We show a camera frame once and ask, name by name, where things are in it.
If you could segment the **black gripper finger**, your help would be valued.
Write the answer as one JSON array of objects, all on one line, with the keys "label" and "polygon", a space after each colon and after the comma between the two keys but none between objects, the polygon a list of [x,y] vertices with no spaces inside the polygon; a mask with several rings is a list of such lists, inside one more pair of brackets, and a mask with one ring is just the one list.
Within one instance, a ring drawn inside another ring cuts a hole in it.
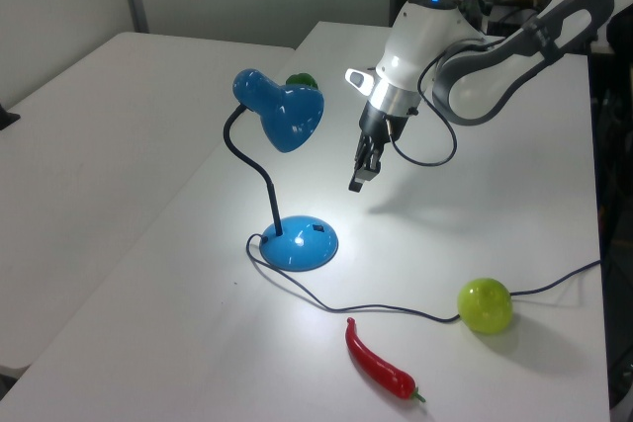
[{"label": "black gripper finger", "polygon": [[371,144],[365,160],[366,181],[372,181],[381,171],[381,157],[384,151],[383,144]]},{"label": "black gripper finger", "polygon": [[348,190],[350,192],[359,193],[362,190],[365,179],[362,177],[365,161],[369,151],[369,139],[360,137],[355,156],[352,177],[350,179]]}]

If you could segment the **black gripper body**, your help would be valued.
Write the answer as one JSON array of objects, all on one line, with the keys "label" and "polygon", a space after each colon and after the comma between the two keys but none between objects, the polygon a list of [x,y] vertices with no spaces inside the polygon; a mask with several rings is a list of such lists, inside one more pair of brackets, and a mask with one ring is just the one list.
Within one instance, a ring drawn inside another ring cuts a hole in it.
[{"label": "black gripper body", "polygon": [[366,104],[359,120],[359,142],[383,146],[391,139],[398,140],[406,124],[406,117],[387,115],[371,104]]}]

